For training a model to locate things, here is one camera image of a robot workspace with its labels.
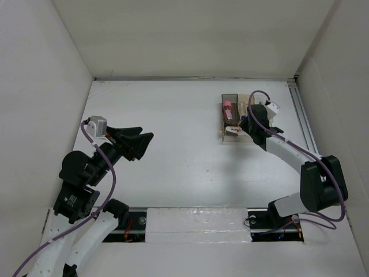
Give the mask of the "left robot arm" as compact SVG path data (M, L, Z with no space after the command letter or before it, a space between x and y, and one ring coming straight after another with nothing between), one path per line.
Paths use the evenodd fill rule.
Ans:
M115 164L125 158L140 160L153 133L141 127L112 128L101 118L81 122L80 129L95 149L92 156L68 153L59 178L62 187L52 208L44 243L16 269L17 276L32 259L27 276L79 276L83 266L115 229L131 226L129 206L114 199Z

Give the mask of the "pink correction tape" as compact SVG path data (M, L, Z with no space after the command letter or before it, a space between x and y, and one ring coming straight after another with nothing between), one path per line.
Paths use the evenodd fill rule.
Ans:
M229 136L244 136L245 132L238 126L227 126L225 132Z

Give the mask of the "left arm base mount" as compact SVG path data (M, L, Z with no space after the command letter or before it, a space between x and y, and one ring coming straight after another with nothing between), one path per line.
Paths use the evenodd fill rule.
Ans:
M103 240L104 243L138 243L145 242L147 208L130 208L129 217L119 222L116 229Z

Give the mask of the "clear glue bottle blue cap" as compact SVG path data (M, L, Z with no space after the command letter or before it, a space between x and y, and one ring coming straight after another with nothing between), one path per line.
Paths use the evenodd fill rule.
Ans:
M238 112L239 112L239 117L241 121L247 117L247 106L248 106L248 103L245 101L238 102Z

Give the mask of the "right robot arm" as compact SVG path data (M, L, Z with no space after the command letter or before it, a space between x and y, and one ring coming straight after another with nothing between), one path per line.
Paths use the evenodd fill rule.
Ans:
M252 104L247 112L241 129L254 144L280 158L300 175L298 192L268 204L267 231L271 233L301 222L301 218L293 218L299 214L319 218L319 226L335 230L335 224L344 219L344 203L348 199L340 161L333 155L314 154L283 137L281 129L269 125L267 106Z

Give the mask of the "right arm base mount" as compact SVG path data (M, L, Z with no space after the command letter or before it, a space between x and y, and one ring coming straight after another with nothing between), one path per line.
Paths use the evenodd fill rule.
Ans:
M297 214L280 217L267 208L248 208L243 224L249 228L251 242L303 242Z

